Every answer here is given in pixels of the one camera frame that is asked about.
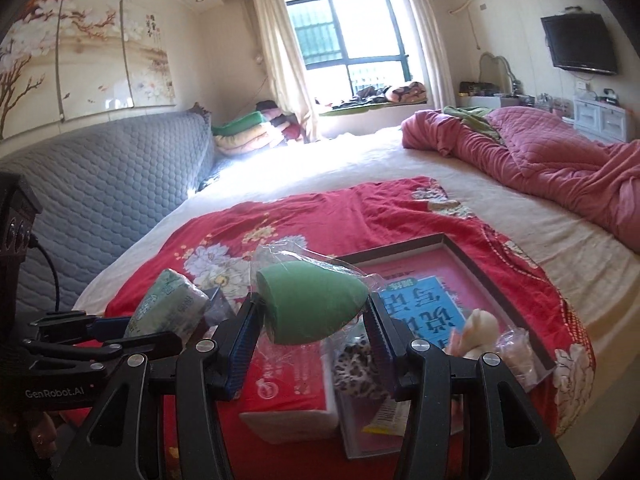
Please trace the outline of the person's right hand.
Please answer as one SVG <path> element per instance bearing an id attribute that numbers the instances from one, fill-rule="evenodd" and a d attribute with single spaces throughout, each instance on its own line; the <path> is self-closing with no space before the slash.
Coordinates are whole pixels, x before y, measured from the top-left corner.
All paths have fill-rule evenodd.
<path id="1" fill-rule="evenodd" d="M 29 435 L 35 452 L 40 458 L 51 458 L 58 450 L 56 446 L 58 432 L 49 414 L 45 412 L 36 414 L 30 423 Z"/>

